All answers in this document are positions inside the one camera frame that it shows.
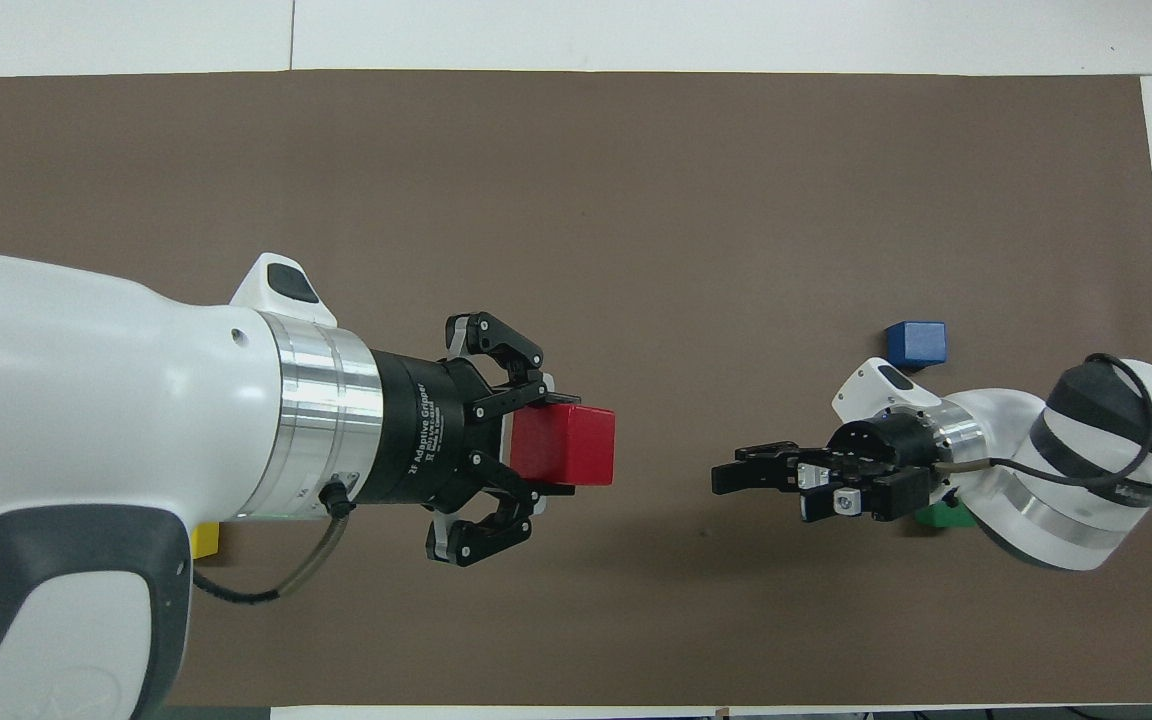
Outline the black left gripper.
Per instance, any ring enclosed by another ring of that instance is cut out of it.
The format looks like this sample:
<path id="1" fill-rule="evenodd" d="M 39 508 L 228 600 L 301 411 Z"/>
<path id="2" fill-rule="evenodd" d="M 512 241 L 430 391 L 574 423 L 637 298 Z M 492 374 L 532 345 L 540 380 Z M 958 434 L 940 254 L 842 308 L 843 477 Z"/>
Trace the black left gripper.
<path id="1" fill-rule="evenodd" d="M 573 497 L 575 488 L 525 480 L 500 458 L 500 416 L 559 402 L 541 370 L 541 347 L 484 311 L 449 316 L 445 347 L 445 361 L 372 351 L 382 414 L 367 501 L 424 505 L 429 560 L 467 568 L 526 541 L 550 497 Z M 488 386 L 468 361 L 477 355 L 503 369 L 507 382 Z M 479 493 L 494 498 L 495 510 L 480 521 L 460 518 Z"/>

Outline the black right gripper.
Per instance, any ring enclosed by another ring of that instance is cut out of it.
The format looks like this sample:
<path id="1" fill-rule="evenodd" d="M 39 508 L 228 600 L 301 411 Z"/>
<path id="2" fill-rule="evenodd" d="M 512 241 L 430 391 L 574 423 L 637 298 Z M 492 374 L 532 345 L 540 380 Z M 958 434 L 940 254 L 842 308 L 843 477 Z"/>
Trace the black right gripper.
<path id="1" fill-rule="evenodd" d="M 932 429 L 915 414 L 849 420 L 823 448 L 776 441 L 736 448 L 733 460 L 710 470 L 713 495 L 745 488 L 799 492 L 804 521 L 864 514 L 905 518 L 931 505 L 940 488 L 934 470 L 940 450 Z"/>

